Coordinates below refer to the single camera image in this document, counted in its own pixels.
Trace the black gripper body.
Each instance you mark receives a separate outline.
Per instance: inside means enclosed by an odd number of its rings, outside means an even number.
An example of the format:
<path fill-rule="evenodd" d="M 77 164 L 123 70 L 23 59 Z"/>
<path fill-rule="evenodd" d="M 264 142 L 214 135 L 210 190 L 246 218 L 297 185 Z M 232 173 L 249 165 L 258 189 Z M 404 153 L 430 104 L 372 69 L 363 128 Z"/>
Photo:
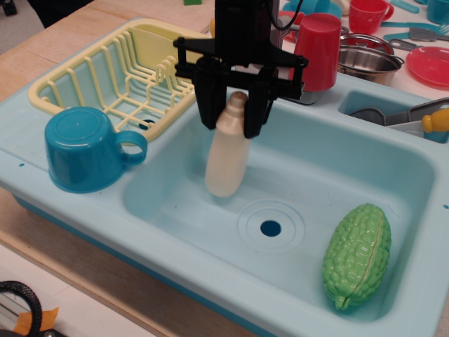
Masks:
<path fill-rule="evenodd" d="M 253 100 L 300 99 L 307 60 L 280 47 L 295 18 L 281 20 L 277 1 L 216 1 L 212 39 L 180 37 L 176 74 L 189 78 L 197 98 L 218 98 L 227 87 Z"/>

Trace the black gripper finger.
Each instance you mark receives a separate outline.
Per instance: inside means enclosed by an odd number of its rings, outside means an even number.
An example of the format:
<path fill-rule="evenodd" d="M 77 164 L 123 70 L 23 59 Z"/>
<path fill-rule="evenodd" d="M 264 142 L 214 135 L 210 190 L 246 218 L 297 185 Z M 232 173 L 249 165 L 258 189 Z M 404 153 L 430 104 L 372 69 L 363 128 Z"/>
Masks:
<path fill-rule="evenodd" d="M 259 136 L 262 126 L 267 123 L 274 97 L 270 93 L 269 85 L 265 83 L 251 85 L 248 93 L 244 113 L 244 136 L 255 138 Z"/>
<path fill-rule="evenodd" d="M 198 70 L 194 77 L 196 101 L 201 122 L 213 130 L 226 105 L 227 86 L 221 73 Z"/>

